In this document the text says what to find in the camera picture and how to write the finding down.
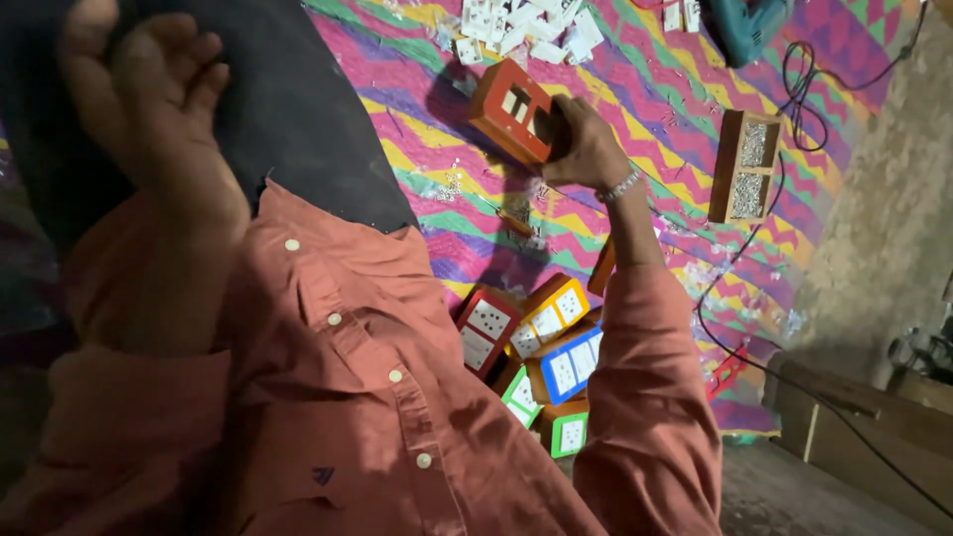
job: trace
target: orange shirt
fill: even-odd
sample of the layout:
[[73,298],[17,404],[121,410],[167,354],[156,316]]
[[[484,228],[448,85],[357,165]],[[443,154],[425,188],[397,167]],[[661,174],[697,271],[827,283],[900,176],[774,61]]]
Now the orange shirt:
[[416,229],[387,236],[269,182],[221,348],[97,344],[149,261],[136,196],[66,269],[83,342],[51,370],[40,455],[0,534],[717,534],[720,439],[661,266],[615,274],[573,481],[463,366]]

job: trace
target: black cable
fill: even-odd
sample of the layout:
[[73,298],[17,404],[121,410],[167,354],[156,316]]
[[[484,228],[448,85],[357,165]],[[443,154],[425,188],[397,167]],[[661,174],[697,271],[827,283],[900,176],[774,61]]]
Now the black cable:
[[[856,87],[850,86],[849,84],[844,82],[840,76],[838,76],[837,74],[831,71],[816,69],[814,66],[814,46],[811,45],[810,43],[806,41],[798,41],[788,46],[787,54],[784,56],[784,62],[781,66],[781,76],[783,76],[784,78],[784,88],[787,90],[787,94],[790,97],[790,100],[788,100],[786,103],[784,103],[784,105],[782,105],[778,109],[777,115],[781,115],[782,113],[784,113],[786,109],[788,109],[789,107],[792,107],[793,105],[793,108],[791,108],[792,110],[791,123],[793,126],[794,142],[795,142],[795,145],[798,147],[798,149],[801,149],[802,151],[806,151],[810,153],[810,152],[820,151],[827,144],[828,131],[827,131],[826,122],[824,121],[823,117],[818,111],[807,106],[805,102],[807,99],[807,94],[810,91],[811,83],[814,81],[814,79],[822,73],[827,74],[828,76],[833,78],[835,81],[837,81],[837,83],[840,84],[841,87],[847,89],[848,91],[858,91],[858,90],[867,88],[873,84],[876,84],[884,76],[886,76],[886,74],[890,72],[890,70],[893,69],[898,63],[910,57],[913,51],[913,47],[917,44],[917,38],[920,35],[920,30],[923,27],[923,16],[925,14],[926,14],[926,3],[923,2],[920,8],[920,16],[917,19],[917,28],[914,30],[913,35],[910,38],[910,42],[901,49],[901,53],[897,56],[897,58],[894,59],[892,62],[890,62],[890,64],[880,74],[875,76],[869,82],[860,84],[860,86],[856,86]],[[804,57],[808,57],[809,63],[807,64],[807,71],[805,72],[804,70],[801,70],[800,76],[798,80],[794,83],[794,86],[790,86],[787,79],[788,62],[790,61],[791,57],[794,55],[795,51],[797,50],[801,50],[802,55]],[[815,148],[804,147],[800,142],[801,125],[803,124],[803,113],[805,111],[814,115],[814,117],[818,119],[818,121],[821,123],[821,128],[823,130],[823,139],[818,143],[818,146]],[[784,159],[783,157],[781,157],[780,154],[778,154],[778,160],[781,163],[781,184],[778,187],[778,192],[775,194],[774,200],[771,201],[771,206],[768,207],[767,213],[765,213],[765,217],[769,216],[772,212],[774,212],[774,208],[778,204],[778,199],[781,198],[781,191],[783,191],[784,189],[784,182],[787,179],[787,172],[784,170]],[[704,315],[701,313],[701,308],[704,305],[705,299],[708,298],[708,295],[711,293],[712,289],[715,288],[715,285],[717,285],[718,282],[721,281],[722,278],[724,278],[724,275],[731,271],[731,268],[735,265],[738,259],[741,258],[741,255],[744,253],[744,250],[746,250],[748,246],[751,245],[751,242],[754,241],[755,239],[755,235],[758,233],[758,231],[760,231],[761,225],[762,224],[759,223],[754,228],[754,230],[752,230],[751,235],[745,240],[745,242],[739,248],[738,252],[735,253],[735,255],[732,257],[728,265],[728,269],[722,270],[717,276],[715,276],[715,278],[704,290],[704,292],[701,293],[698,304],[695,307],[695,313],[699,318],[699,324],[701,325],[701,329],[704,330],[705,334],[708,336],[709,339],[711,339],[712,342],[714,342],[719,348],[721,348],[721,350],[723,350],[729,355],[729,359],[731,357],[734,357],[740,361],[743,361],[759,369],[765,374],[772,376],[774,378],[777,378],[778,381],[782,381],[793,387],[796,387],[807,396],[820,402],[821,405],[823,405],[824,407],[829,409],[831,412],[833,412],[834,415],[838,417],[838,419],[840,419],[844,424],[846,424],[847,428],[850,429],[850,431],[853,432],[854,435],[856,435],[859,440],[861,440],[861,443],[863,443],[864,445],[866,445],[867,448],[870,449],[870,451],[874,454],[874,456],[880,459],[881,462],[883,462],[887,467],[889,467],[894,473],[897,474],[897,476],[899,476],[904,482],[906,482],[910,487],[912,487],[914,491],[916,491],[922,497],[924,497],[929,503],[935,506],[946,517],[953,519],[953,512],[951,512],[949,509],[943,506],[943,504],[937,501],[932,495],[930,495],[926,490],[920,487],[916,482],[913,481],[913,479],[907,476],[906,473],[904,473],[899,467],[897,467],[886,456],[884,456],[883,453],[876,446],[874,446],[874,444],[872,444],[870,440],[868,440],[861,433],[861,431],[858,430],[856,426],[854,426],[853,423],[851,423],[846,417],[844,417],[840,409],[838,409],[833,403],[828,401],[820,393],[817,393],[811,389],[808,389],[807,387],[804,387],[800,383],[790,380],[782,376],[780,373],[770,370],[769,368],[767,368],[766,366],[760,363],[757,363],[755,361],[752,361],[740,356],[735,350],[732,350],[731,348],[725,346],[720,340],[718,340],[718,338],[715,337],[715,334],[713,334],[711,330],[708,329],[708,326],[705,325]],[[777,346],[779,349],[783,350],[783,348],[781,348],[780,345],[774,342],[772,343],[775,346]]]
[[[811,91],[811,84],[814,83],[814,79],[820,76],[821,74],[826,74],[834,79],[842,88],[850,92],[857,92],[869,88],[870,86],[880,82],[888,72],[890,72],[898,63],[910,57],[913,53],[913,48],[917,44],[917,38],[920,36],[920,29],[923,27],[923,17],[926,15],[926,2],[923,2],[920,5],[920,16],[917,19],[917,28],[913,31],[913,35],[910,37],[910,42],[907,43],[900,51],[900,54],[887,65],[883,71],[877,76],[874,76],[870,81],[864,82],[859,86],[851,86],[850,84],[843,81],[838,74],[831,72],[825,69],[818,69],[815,66],[814,60],[814,45],[810,44],[807,41],[795,41],[787,47],[787,52],[784,54],[784,61],[781,63],[781,77],[784,82],[784,89],[787,91],[788,101],[781,105],[778,109],[778,115],[790,111],[791,125],[792,125],[792,137],[794,137],[794,144],[801,149],[802,151],[808,153],[814,153],[815,151],[820,151],[827,145],[827,138],[829,132],[827,131],[827,122],[824,120],[821,113],[812,108],[807,104],[807,95]],[[795,53],[800,51],[800,58],[802,60],[801,68],[798,71],[798,78],[793,82],[787,79],[788,74],[788,63],[792,58],[795,57]],[[808,113],[813,115],[814,118],[821,124],[821,132],[823,137],[818,141],[818,145],[815,147],[807,147],[801,143],[801,128],[804,124],[804,114]]]

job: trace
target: wooden tray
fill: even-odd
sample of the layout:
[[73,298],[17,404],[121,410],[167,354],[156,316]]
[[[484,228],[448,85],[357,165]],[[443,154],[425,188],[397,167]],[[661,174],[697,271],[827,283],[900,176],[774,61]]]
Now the wooden tray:
[[[744,144],[744,128],[749,123],[761,123],[767,126],[764,136],[764,157],[760,166],[741,165],[741,147]],[[708,204],[708,221],[713,223],[754,224],[764,221],[768,210],[768,190],[771,188],[771,176],[778,161],[778,140],[781,137],[781,118],[754,112],[728,110],[721,121],[721,140],[718,159],[715,162],[712,197]],[[751,217],[731,217],[731,207],[735,202],[736,180],[739,174],[762,175],[759,200],[761,212]]]

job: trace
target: zigzag patterned mat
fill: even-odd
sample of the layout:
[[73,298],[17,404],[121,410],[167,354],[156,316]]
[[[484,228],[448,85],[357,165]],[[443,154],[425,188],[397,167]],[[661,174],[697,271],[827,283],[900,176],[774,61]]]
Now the zigzag patterned mat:
[[[466,121],[469,98],[460,88],[499,58],[489,53],[470,71],[429,38],[435,17],[459,15],[459,0],[400,2],[397,9],[385,8],[382,0],[306,4],[364,99],[454,307],[477,282],[521,294],[556,272],[588,279],[609,231],[600,205],[573,188],[535,196],[532,178]],[[799,3],[761,59],[736,71],[724,68],[706,32],[663,32],[657,11],[638,10],[627,0],[596,1],[585,9],[592,10],[606,36],[594,60],[575,68],[531,60],[530,75],[549,93],[585,96],[612,124],[651,186],[668,266],[697,297],[749,232],[706,223],[723,110],[773,113],[787,99],[781,61],[789,40],[811,41],[819,63],[849,83],[872,78],[905,42],[917,3]],[[888,83],[889,76],[863,92],[845,93],[830,80],[817,81],[810,104],[830,125],[824,151],[789,149],[794,142],[786,124],[781,154],[788,180],[778,206],[707,301],[706,324],[725,344],[747,342],[751,355],[766,361],[773,341],[782,342],[785,327],[794,327],[788,311],[802,271],[841,187],[851,144],[870,114],[879,111]],[[669,125],[669,103],[677,126]],[[803,133],[814,144],[821,128],[807,124]],[[462,195],[441,202],[433,191],[447,184],[449,173],[461,174]],[[496,204],[527,199],[531,223],[540,227],[550,249],[520,251],[480,197]],[[701,366],[711,371],[725,355],[695,327]],[[760,372],[746,371],[713,404],[725,433],[777,433],[777,423],[757,407],[762,384]]]

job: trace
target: person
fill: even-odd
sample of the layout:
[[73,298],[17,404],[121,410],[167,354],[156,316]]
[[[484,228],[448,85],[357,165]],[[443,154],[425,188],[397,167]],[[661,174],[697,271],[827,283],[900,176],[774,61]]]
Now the person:
[[573,147],[542,170],[618,194],[570,481],[464,368],[409,202],[295,0],[5,6],[0,111],[80,343],[0,534],[720,532],[691,304],[585,100],[556,97]]

